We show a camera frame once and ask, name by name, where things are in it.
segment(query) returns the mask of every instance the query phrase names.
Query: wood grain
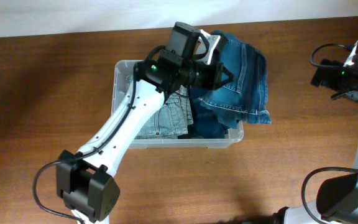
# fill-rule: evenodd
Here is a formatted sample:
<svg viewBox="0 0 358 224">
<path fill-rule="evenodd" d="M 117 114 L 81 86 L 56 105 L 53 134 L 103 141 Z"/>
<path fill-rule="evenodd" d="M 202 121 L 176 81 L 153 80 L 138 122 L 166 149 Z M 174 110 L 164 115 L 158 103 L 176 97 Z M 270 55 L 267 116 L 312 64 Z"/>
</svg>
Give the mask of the wood grain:
<svg viewBox="0 0 358 224">
<path fill-rule="evenodd" d="M 112 223 L 216 223 L 270 215 L 301 205 L 301 183 L 323 166 L 352 166 L 358 105 L 331 101 L 311 86 L 310 52 L 321 44 L 353 44 L 358 17 L 258 22 L 221 29 L 260 49 L 268 61 L 271 125 L 244 125 L 227 149 L 128 150 L 116 182 L 121 197 Z M 142 59 L 170 29 L 0 38 L 0 223 L 74 223 L 41 211 L 32 178 L 62 150 L 75 152 L 107 120 L 115 64 Z M 344 60 L 341 49 L 322 57 Z M 307 198 L 321 182 L 312 179 Z M 54 170 L 41 176 L 40 199 L 69 212 L 55 194 Z"/>
</svg>

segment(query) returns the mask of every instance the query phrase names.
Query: gray denim clothing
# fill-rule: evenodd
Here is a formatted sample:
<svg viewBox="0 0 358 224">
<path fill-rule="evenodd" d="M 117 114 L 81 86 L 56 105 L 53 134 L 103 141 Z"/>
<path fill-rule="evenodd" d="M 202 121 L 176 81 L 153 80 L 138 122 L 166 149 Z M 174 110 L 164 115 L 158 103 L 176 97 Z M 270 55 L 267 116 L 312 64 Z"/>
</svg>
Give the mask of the gray denim clothing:
<svg viewBox="0 0 358 224">
<path fill-rule="evenodd" d="M 127 77 L 128 87 L 132 76 Z M 177 139 L 193 124 L 188 91 L 181 86 L 142 127 L 135 139 Z"/>
</svg>

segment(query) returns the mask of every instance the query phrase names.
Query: dark blue jeans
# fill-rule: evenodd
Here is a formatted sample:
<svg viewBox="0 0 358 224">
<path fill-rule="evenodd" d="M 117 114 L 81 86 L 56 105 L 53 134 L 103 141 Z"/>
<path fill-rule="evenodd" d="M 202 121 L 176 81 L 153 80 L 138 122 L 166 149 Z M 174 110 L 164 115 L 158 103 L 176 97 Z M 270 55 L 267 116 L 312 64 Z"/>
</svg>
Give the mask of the dark blue jeans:
<svg viewBox="0 0 358 224">
<path fill-rule="evenodd" d="M 219 130 L 237 128 L 239 120 L 251 124 L 270 124 L 267 102 L 267 68 L 265 56 L 253 46 L 238 40 L 234 35 L 216 30 L 228 42 L 213 59 L 223 62 L 233 73 L 234 81 L 214 91 L 192 88 L 194 131 L 204 138 L 224 136 L 211 134 L 211 126 Z"/>
</svg>

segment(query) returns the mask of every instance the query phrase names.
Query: white plastic bin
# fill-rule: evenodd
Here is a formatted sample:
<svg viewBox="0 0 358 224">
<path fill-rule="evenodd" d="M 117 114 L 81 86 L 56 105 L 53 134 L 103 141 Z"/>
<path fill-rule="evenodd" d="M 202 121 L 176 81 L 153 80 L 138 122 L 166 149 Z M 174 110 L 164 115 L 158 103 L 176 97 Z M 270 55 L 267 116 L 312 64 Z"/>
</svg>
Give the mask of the white plastic bin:
<svg viewBox="0 0 358 224">
<path fill-rule="evenodd" d="M 121 60 L 114 69 L 114 87 L 112 94 L 111 113 L 118 107 L 124 98 L 128 84 L 126 77 L 132 75 L 133 67 L 139 60 Z M 237 125 L 237 129 L 229 129 L 224 139 L 135 139 L 129 149 L 145 149 L 148 147 L 208 147 L 208 148 L 227 148 L 232 143 L 241 141 L 244 137 L 242 121 Z"/>
</svg>

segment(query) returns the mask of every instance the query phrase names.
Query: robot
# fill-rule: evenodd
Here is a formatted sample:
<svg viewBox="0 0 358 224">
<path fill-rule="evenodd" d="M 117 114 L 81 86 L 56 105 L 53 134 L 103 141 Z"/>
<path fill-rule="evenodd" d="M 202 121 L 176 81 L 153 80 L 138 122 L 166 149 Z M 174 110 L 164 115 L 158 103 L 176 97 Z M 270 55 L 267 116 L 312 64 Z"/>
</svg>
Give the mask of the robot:
<svg viewBox="0 0 358 224">
<path fill-rule="evenodd" d="M 215 90 L 233 81 L 233 74 L 223 63 L 212 61 L 213 53 L 222 50 L 226 42 L 223 35 L 210 35 L 177 22 L 167 45 L 156 47 L 145 60 L 134 65 L 129 90 L 104 126 L 76 154 L 63 151 L 57 161 L 46 164 L 37 172 L 32 189 L 37 205 L 46 212 L 81 224 L 108 224 L 109 213 L 120 194 L 114 176 L 127 148 L 145 122 L 181 85 Z M 345 63 L 329 60 L 315 63 L 314 54 L 327 46 L 344 47 L 351 53 Z M 320 46 L 312 53 L 311 63 L 318 67 L 312 85 L 336 90 L 337 94 L 332 96 L 334 100 L 346 97 L 358 102 L 358 42 L 355 46 Z M 57 195 L 73 215 L 43 206 L 37 196 L 38 178 L 52 166 L 56 166 Z M 316 200 L 307 203 L 307 181 L 312 175 L 327 170 L 351 174 L 326 180 Z M 284 207 L 274 213 L 270 223 L 358 223 L 358 149 L 353 169 L 324 167 L 311 172 L 302 186 L 302 201 L 303 206 Z"/>
</svg>

